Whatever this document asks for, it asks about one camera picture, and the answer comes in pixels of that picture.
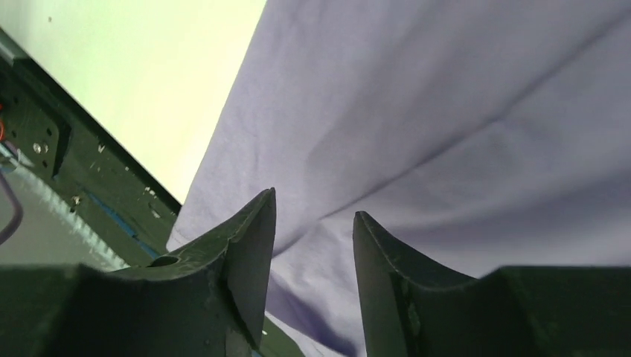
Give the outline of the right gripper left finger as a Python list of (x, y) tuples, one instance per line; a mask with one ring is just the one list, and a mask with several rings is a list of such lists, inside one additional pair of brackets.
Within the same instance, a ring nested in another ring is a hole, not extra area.
[(275, 190), (145, 267), (1, 269), (3, 356), (250, 356), (260, 346)]

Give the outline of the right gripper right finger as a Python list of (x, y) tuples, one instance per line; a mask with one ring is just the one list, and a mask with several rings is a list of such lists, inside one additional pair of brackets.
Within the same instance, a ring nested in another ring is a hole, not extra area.
[(630, 269), (503, 266), (474, 278), (373, 217), (353, 222), (369, 356), (628, 356)]

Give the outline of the purple t shirt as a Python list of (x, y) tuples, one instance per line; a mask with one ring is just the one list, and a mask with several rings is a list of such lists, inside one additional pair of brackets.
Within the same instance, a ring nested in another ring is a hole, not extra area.
[(630, 263), (628, 1), (268, 1), (176, 250), (274, 187), (267, 312), (364, 356), (365, 211), (470, 276)]

